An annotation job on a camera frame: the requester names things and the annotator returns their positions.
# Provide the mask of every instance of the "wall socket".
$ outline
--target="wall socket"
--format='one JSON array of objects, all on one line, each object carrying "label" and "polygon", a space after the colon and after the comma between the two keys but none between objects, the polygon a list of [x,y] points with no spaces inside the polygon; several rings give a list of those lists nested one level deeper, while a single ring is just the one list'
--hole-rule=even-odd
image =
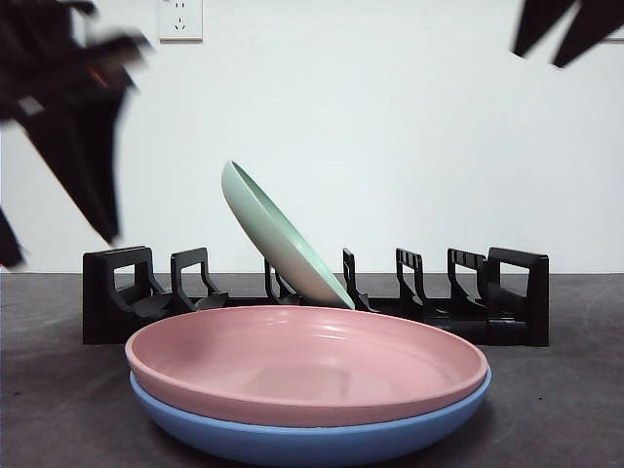
[{"label": "wall socket", "polygon": [[159,0],[158,31],[161,42],[201,41],[202,0]]}]

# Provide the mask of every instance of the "bowl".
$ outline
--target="bowl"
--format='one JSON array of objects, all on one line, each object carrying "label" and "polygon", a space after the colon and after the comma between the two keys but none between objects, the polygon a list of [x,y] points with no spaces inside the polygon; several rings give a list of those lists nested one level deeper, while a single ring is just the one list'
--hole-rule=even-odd
[{"label": "bowl", "polygon": [[353,299],[310,244],[233,161],[223,169],[221,189],[253,244],[309,304],[355,309]]},{"label": "bowl", "polygon": [[179,315],[126,355],[158,400],[215,419],[287,427],[390,421],[451,405],[483,382],[468,341],[381,314],[288,305]]},{"label": "bowl", "polygon": [[456,430],[477,410],[491,372],[468,397],[419,416],[347,427],[292,428],[227,422],[168,406],[131,374],[138,401],[173,437],[222,458],[264,466],[332,468],[396,458],[424,449]]}]

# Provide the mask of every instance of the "black dish rack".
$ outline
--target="black dish rack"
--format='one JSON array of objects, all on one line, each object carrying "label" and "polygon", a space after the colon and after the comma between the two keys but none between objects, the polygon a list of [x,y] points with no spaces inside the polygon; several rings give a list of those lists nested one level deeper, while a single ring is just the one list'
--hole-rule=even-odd
[{"label": "black dish rack", "polygon": [[[343,249],[346,290],[356,309],[422,322],[462,336],[475,344],[548,346],[548,256],[490,248],[482,254],[448,249],[449,297],[428,297],[424,290],[422,257],[396,249],[398,297],[370,297],[358,290],[355,256]],[[500,284],[500,264],[528,270],[526,294]],[[189,297],[182,287],[182,269],[199,264],[206,294]],[[455,266],[476,272],[477,296],[457,281]],[[115,286],[115,270],[134,266],[134,281]],[[413,286],[404,275],[413,270]],[[306,305],[305,300],[264,260],[262,297],[235,297],[218,289],[210,276],[208,250],[193,249],[171,256],[171,291],[156,281],[152,251],[146,246],[128,247],[83,255],[83,343],[125,342],[132,333],[155,321],[197,310],[249,305]]]}]

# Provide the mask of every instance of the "gray table surface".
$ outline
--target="gray table surface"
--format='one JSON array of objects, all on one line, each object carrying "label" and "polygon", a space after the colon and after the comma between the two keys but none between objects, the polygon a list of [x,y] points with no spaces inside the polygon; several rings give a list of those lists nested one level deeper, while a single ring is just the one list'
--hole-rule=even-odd
[{"label": "gray table surface", "polygon": [[[235,295],[262,288],[257,275],[214,277]],[[197,277],[187,278],[192,291]],[[241,466],[188,448],[147,418],[122,345],[81,344],[80,275],[1,280],[3,466]],[[505,281],[521,288],[523,278]],[[397,293],[392,275],[362,275],[360,287]],[[442,275],[428,275],[426,287],[448,288]],[[623,293],[623,275],[552,276],[551,346],[483,346],[493,381],[473,418],[430,448],[374,466],[624,467]]]}]

